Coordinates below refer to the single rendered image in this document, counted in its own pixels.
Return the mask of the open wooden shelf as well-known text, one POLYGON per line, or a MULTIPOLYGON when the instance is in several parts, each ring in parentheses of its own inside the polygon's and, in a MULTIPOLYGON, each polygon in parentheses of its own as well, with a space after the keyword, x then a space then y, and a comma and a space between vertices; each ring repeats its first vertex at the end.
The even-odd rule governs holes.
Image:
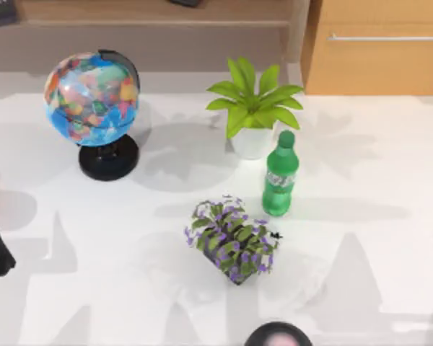
POLYGON ((0 26, 0 72, 46 72, 72 53, 117 50, 141 71, 223 71, 299 59, 310 0, 15 0, 0 26))

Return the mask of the dark keyboard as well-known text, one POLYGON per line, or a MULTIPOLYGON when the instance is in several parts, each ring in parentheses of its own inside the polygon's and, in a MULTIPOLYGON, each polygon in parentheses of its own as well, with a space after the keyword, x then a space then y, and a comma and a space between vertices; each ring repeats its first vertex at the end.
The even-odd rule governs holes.
POLYGON ((0 0, 0 27, 11 25, 19 20, 14 0, 0 0))

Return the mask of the green plant in white pot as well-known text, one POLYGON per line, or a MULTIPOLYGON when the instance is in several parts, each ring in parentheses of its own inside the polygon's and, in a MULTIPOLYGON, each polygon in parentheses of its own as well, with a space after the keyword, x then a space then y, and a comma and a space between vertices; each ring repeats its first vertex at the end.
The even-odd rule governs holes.
POLYGON ((260 77, 246 58, 227 60, 231 79, 211 85, 217 94, 207 110, 227 112, 226 139, 243 159, 260 159, 270 150, 275 125, 281 122, 295 130, 299 123, 295 110, 303 106, 294 97, 303 91, 296 84, 279 84, 280 65, 269 66, 260 77))

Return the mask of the wooden cupboard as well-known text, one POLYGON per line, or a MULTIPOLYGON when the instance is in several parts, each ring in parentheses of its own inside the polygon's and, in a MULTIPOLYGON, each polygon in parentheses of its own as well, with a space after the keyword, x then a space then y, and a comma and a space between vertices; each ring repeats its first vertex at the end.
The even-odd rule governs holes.
POLYGON ((433 42, 338 36, 433 36, 433 0, 310 0, 300 59, 310 95, 433 95, 433 42))

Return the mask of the green bottle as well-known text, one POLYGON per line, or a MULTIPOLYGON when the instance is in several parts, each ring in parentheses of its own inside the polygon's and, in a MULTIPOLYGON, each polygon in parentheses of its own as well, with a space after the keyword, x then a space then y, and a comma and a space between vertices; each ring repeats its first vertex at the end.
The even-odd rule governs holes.
POLYGON ((263 210, 270 216, 283 216, 290 208, 299 158, 294 150, 295 135, 290 130, 279 134, 276 148, 267 157, 263 210))

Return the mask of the colourful globe on black stand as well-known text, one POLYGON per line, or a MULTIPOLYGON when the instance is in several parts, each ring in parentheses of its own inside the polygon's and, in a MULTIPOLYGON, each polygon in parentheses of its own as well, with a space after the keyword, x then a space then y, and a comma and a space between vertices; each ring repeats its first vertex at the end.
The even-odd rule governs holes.
POLYGON ((44 100, 51 125, 79 147, 82 172, 98 181, 125 177, 139 161, 128 134, 139 112, 134 63, 116 50, 77 53, 48 75, 44 100))

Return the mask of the black round object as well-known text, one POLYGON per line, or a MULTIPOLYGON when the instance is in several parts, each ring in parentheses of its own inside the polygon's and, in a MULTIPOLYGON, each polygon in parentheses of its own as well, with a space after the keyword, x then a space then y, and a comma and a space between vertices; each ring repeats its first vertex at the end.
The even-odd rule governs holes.
POLYGON ((295 325, 282 321, 271 321, 253 331, 243 346, 313 346, 313 343, 295 325))

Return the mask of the purple flowered plant in dark pot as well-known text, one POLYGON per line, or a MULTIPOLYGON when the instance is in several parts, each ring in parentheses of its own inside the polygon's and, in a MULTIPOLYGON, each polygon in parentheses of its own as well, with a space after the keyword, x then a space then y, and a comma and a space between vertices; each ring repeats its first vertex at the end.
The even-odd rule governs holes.
POLYGON ((202 252, 235 285, 270 273, 282 239, 269 230, 266 219, 251 218, 243 200, 232 195, 197 204, 183 233, 188 246, 202 252))

